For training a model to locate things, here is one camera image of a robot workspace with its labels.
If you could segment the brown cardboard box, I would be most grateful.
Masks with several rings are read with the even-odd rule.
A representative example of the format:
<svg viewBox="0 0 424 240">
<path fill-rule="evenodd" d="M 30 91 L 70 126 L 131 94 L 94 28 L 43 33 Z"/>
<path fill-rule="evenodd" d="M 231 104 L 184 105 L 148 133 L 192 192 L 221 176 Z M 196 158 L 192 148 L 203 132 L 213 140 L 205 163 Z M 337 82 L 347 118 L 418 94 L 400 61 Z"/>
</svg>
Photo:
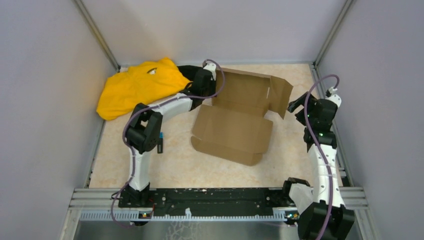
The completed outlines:
<svg viewBox="0 0 424 240">
<path fill-rule="evenodd" d="M 222 89 L 202 104 L 192 127 L 193 148 L 201 153 L 246 166 L 258 164 L 268 151 L 273 122 L 267 112 L 284 119 L 293 86 L 285 79 L 225 68 L 217 73 Z"/>
</svg>

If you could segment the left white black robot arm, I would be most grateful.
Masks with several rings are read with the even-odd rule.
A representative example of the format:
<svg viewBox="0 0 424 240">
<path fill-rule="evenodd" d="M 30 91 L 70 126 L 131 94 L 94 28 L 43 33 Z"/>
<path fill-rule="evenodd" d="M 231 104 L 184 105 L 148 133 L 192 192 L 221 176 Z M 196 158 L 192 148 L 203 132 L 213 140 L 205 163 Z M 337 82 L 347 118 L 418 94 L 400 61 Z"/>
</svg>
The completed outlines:
<svg viewBox="0 0 424 240">
<path fill-rule="evenodd" d="M 114 195 L 119 207 L 148 206 L 151 152 L 163 148 L 162 124 L 216 96 L 216 68 L 217 65 L 210 62 L 203 67 L 180 66 L 178 69 L 190 80 L 183 90 L 160 103 L 135 106 L 123 130 L 123 142 L 130 152 L 130 170 L 124 187 Z"/>
</svg>

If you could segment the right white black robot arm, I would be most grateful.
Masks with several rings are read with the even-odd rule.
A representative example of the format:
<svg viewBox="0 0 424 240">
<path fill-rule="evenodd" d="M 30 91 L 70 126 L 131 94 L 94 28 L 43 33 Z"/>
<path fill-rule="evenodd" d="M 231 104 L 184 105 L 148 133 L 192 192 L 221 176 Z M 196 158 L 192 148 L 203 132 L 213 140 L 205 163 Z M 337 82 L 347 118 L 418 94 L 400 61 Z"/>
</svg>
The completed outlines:
<svg viewBox="0 0 424 240">
<path fill-rule="evenodd" d="M 287 108 L 292 113 L 303 106 L 295 117 L 305 127 L 303 141 L 312 165 L 312 185 L 290 177 L 281 193 L 284 204 L 297 208 L 297 234 L 301 240 L 344 240 L 355 222 L 354 211 L 347 209 L 341 196 L 336 169 L 337 139 L 331 130 L 341 102 L 335 93 L 320 99 L 305 93 Z"/>
</svg>

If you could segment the black cloth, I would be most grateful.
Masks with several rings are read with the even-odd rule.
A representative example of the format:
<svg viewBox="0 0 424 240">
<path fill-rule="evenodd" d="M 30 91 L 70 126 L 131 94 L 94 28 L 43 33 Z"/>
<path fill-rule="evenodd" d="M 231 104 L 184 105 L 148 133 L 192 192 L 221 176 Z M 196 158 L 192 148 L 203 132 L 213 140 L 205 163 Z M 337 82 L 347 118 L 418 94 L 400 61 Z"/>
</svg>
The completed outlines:
<svg viewBox="0 0 424 240">
<path fill-rule="evenodd" d="M 179 72 L 189 80 L 189 82 L 199 83 L 201 82 L 201 77 L 198 75 L 203 68 L 200 66 L 194 65 L 179 65 L 177 66 Z"/>
</svg>

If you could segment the black blue marker pen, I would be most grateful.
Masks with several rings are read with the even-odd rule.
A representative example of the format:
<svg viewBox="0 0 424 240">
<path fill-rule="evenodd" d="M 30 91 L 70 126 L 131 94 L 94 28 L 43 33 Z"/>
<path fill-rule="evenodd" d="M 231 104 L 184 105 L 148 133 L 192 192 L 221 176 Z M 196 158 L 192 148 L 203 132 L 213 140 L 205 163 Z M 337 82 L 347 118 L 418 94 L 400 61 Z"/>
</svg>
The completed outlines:
<svg viewBox="0 0 424 240">
<path fill-rule="evenodd" d="M 159 133 L 159 138 L 157 141 L 157 153 L 162 154 L 164 152 L 164 134 L 163 132 Z"/>
</svg>

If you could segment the yellow shirt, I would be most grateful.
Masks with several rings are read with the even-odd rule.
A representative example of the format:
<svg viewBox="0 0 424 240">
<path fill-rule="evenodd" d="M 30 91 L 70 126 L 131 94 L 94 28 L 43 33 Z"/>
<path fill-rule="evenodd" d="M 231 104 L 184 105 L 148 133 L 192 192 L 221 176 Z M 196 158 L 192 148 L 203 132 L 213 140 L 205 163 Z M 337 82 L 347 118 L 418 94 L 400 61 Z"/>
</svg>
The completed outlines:
<svg viewBox="0 0 424 240">
<path fill-rule="evenodd" d="M 96 112 L 111 121 L 132 112 L 139 103 L 151 104 L 183 90 L 190 81 L 169 58 L 145 61 L 107 78 Z"/>
</svg>

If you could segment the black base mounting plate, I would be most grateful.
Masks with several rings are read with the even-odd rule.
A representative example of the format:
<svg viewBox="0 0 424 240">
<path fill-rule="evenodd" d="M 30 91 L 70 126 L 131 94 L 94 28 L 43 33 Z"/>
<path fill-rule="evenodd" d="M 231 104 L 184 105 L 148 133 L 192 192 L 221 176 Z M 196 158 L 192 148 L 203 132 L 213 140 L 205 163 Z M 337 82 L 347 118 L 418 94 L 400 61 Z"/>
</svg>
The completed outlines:
<svg viewBox="0 0 424 240">
<path fill-rule="evenodd" d="M 281 187 L 126 188 L 118 197 L 119 208 L 151 208 L 155 217 L 270 217 L 294 205 Z"/>
</svg>

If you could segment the aluminium frame rail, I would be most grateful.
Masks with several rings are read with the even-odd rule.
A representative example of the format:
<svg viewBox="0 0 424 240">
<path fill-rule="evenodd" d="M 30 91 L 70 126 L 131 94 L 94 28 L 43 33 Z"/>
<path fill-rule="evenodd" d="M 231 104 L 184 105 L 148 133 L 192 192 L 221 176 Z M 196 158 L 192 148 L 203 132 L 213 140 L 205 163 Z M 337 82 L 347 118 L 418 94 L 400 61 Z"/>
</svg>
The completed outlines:
<svg viewBox="0 0 424 240">
<path fill-rule="evenodd" d="M 296 222 L 300 215 L 277 188 L 153 188 L 147 204 L 113 200 L 115 188 L 75 189 L 69 210 L 82 221 Z"/>
</svg>

